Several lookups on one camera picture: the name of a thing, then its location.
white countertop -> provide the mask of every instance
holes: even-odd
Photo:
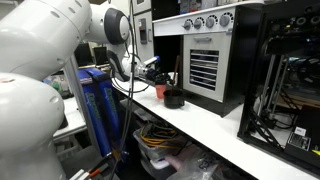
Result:
[[[119,84],[125,89],[129,87],[128,83],[119,82]],[[144,89],[146,84],[136,82],[134,86],[134,90],[138,91]],[[258,179],[317,179],[239,139],[237,133],[242,105],[221,118],[189,102],[180,109],[168,109],[164,106],[163,100],[156,98],[155,88],[151,86],[144,92],[135,93],[133,99]]]
[[[64,100],[64,108],[68,126],[54,133],[54,141],[87,129],[86,122],[78,110],[78,104],[74,97]]]

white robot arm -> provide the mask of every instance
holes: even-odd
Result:
[[[27,0],[0,21],[0,72],[42,80],[60,70],[82,40],[110,44],[118,79],[127,81],[122,60],[129,37],[125,15],[87,0]]]

